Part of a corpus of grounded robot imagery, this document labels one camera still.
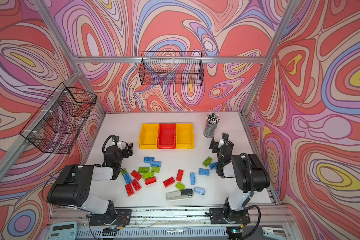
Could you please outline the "light blue computer mouse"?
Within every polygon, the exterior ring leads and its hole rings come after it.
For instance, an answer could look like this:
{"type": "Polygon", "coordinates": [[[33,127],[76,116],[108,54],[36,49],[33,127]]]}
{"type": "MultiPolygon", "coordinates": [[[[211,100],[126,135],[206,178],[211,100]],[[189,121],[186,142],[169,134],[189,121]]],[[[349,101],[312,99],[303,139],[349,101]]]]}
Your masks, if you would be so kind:
{"type": "Polygon", "coordinates": [[[206,193],[206,191],[203,188],[200,188],[200,187],[195,187],[194,192],[199,194],[199,195],[202,195],[202,196],[204,196],[205,193],[206,193]]]}

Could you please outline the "grey black stapler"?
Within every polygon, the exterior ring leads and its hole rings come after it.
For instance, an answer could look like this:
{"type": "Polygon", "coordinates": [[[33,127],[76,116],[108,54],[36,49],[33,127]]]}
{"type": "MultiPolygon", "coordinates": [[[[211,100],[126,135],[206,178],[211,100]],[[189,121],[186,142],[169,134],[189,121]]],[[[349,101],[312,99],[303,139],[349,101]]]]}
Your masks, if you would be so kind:
{"type": "Polygon", "coordinates": [[[166,193],[166,200],[173,201],[173,200],[181,200],[181,199],[188,199],[194,196],[194,191],[192,189],[184,189],[166,193]]]}

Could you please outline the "red plastic bin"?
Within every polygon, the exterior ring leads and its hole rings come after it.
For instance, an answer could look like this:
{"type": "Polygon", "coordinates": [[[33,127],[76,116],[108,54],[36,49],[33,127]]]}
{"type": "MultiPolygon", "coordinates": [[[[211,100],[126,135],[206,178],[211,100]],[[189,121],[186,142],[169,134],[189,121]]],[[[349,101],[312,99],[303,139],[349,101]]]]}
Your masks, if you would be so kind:
{"type": "Polygon", "coordinates": [[[176,148],[176,124],[159,124],[158,148],[176,148]]]}

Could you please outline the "red lego brick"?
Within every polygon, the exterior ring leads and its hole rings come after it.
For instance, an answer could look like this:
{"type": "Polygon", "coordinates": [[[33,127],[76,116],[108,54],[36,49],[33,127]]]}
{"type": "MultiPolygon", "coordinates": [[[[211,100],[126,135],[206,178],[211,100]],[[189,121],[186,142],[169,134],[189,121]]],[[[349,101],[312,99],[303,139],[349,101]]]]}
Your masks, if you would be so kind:
{"type": "Polygon", "coordinates": [[[130,197],[132,196],[135,192],[134,192],[134,188],[132,186],[131,183],[128,183],[125,185],[125,189],[126,189],[126,192],[127,192],[127,195],[130,197]]]}
{"type": "Polygon", "coordinates": [[[175,183],[175,179],[173,177],[163,181],[165,188],[169,187],[170,185],[172,185],[174,183],[175,183]]]}
{"type": "Polygon", "coordinates": [[[142,189],[142,187],[137,179],[134,179],[131,183],[136,192],[142,189]]]}
{"type": "Polygon", "coordinates": [[[156,182],[157,182],[156,177],[145,179],[146,186],[151,185],[151,184],[156,183],[156,182]]]}
{"type": "Polygon", "coordinates": [[[143,177],[143,176],[142,176],[140,173],[138,173],[137,171],[132,171],[131,176],[132,176],[134,179],[136,179],[137,181],[139,181],[139,180],[143,177]]]}
{"type": "Polygon", "coordinates": [[[178,170],[177,176],[176,176],[176,181],[181,182],[182,178],[184,175],[184,171],[183,170],[178,170]]]}

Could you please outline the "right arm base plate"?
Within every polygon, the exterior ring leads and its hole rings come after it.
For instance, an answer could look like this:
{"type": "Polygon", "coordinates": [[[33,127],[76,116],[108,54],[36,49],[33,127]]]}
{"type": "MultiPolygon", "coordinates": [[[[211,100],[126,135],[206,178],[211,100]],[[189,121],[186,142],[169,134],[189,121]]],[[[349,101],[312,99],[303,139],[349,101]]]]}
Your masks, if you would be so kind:
{"type": "Polygon", "coordinates": [[[210,208],[205,215],[210,218],[213,225],[217,224],[241,224],[247,225],[251,222],[248,211],[232,211],[224,208],[210,208]]]}

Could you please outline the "left yellow plastic bin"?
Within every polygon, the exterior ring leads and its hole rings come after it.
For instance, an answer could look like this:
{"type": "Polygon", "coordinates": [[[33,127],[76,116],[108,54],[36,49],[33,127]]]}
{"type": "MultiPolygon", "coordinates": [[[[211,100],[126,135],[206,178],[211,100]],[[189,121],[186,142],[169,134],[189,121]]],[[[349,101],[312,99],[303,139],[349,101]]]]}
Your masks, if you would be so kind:
{"type": "Polygon", "coordinates": [[[158,148],[159,124],[142,124],[139,147],[140,149],[158,148]]]}

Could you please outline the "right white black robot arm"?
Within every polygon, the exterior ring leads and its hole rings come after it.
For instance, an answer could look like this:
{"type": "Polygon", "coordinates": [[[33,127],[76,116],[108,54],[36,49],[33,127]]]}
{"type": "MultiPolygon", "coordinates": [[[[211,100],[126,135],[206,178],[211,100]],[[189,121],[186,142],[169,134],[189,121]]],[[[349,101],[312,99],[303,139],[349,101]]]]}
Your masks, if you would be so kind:
{"type": "Polygon", "coordinates": [[[232,195],[226,198],[222,208],[211,208],[208,212],[213,225],[242,224],[251,222],[248,203],[259,193],[270,186],[270,176],[256,154],[241,153],[233,155],[234,143],[229,135],[222,134],[219,142],[211,140],[210,150],[217,154],[216,173],[222,179],[233,178],[237,187],[232,195]]]}

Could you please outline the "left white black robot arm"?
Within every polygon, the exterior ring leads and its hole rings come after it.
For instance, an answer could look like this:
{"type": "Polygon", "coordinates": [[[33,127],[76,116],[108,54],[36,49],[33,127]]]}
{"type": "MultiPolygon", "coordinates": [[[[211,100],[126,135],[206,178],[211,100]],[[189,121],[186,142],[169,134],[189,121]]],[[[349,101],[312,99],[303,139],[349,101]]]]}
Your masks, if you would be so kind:
{"type": "Polygon", "coordinates": [[[58,207],[72,207],[88,213],[89,223],[112,225],[118,213],[112,200],[103,199],[91,191],[93,182],[116,180],[122,162],[133,155],[132,143],[110,135],[102,146],[101,165],[66,165],[47,194],[46,202],[58,207]]]}

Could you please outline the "white label device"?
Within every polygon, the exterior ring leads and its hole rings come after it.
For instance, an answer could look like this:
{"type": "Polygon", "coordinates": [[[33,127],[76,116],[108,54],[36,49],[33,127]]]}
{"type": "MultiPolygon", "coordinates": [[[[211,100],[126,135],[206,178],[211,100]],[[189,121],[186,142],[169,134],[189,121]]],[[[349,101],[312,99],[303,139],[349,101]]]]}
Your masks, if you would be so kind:
{"type": "Polygon", "coordinates": [[[273,240],[287,240],[287,233],[283,228],[270,228],[262,227],[262,233],[264,237],[273,239],[273,240]]]}

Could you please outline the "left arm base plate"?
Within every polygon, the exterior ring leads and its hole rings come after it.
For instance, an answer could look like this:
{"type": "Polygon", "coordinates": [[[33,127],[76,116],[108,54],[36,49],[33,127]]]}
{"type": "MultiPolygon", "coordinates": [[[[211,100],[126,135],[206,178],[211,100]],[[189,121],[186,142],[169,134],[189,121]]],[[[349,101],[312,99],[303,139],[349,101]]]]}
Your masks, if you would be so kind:
{"type": "Polygon", "coordinates": [[[131,216],[131,209],[115,209],[114,213],[109,212],[102,215],[87,214],[90,226],[125,227],[130,224],[131,216]]]}

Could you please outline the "yellow plastic bin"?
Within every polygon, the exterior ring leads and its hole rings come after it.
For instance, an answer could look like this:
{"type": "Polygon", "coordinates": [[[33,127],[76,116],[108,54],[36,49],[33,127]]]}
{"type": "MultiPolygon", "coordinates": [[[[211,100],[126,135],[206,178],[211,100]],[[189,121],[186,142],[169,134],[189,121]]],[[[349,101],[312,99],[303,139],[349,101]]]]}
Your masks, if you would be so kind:
{"type": "Polygon", "coordinates": [[[193,149],[195,146],[194,127],[190,123],[176,124],[176,148],[193,149]]]}
{"type": "Polygon", "coordinates": [[[159,124],[142,124],[139,147],[140,149],[158,148],[159,124]]]}

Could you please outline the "white calculator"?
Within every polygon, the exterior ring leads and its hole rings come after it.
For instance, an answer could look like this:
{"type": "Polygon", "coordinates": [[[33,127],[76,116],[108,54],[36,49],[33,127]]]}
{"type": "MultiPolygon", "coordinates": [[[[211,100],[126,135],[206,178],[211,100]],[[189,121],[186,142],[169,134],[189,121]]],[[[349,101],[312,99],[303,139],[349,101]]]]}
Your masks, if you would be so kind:
{"type": "Polygon", "coordinates": [[[50,226],[48,235],[49,240],[75,240],[77,237],[77,223],[63,222],[50,226]]]}

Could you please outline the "right yellow plastic bin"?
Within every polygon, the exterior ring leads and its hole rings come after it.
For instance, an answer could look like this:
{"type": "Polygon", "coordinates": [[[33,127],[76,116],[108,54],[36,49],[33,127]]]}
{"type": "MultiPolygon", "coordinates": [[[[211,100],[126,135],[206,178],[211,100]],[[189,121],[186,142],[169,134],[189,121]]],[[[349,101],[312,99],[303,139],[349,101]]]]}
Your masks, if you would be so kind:
{"type": "Polygon", "coordinates": [[[176,124],[176,148],[193,149],[195,146],[194,127],[190,123],[176,124]]]}

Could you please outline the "mesh cup of pencils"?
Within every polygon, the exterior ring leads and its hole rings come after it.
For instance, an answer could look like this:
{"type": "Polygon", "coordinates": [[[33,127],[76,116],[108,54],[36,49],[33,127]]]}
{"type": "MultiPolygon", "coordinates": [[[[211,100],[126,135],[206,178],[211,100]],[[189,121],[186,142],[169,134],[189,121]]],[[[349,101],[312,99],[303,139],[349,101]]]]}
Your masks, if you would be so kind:
{"type": "Polygon", "coordinates": [[[220,121],[220,116],[216,113],[209,113],[206,116],[206,126],[204,129],[204,136],[206,138],[212,138],[215,134],[215,130],[220,121]]]}

